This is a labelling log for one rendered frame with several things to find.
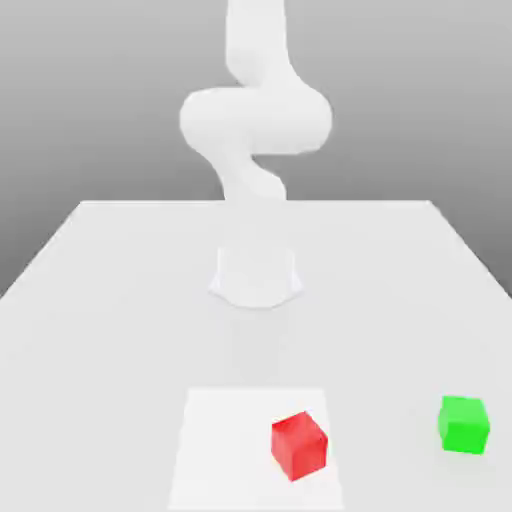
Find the small red cube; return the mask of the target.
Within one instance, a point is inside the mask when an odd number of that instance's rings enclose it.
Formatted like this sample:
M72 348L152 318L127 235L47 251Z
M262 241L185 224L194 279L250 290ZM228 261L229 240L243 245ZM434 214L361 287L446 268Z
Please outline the small red cube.
M325 468L327 448L328 436L306 411L271 426L271 454L291 482Z

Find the small green cube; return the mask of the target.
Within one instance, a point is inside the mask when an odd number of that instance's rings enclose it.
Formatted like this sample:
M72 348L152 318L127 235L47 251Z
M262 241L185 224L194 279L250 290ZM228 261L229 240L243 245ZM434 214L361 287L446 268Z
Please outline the small green cube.
M481 399L443 396L437 426L443 450L484 454L490 433L490 420Z

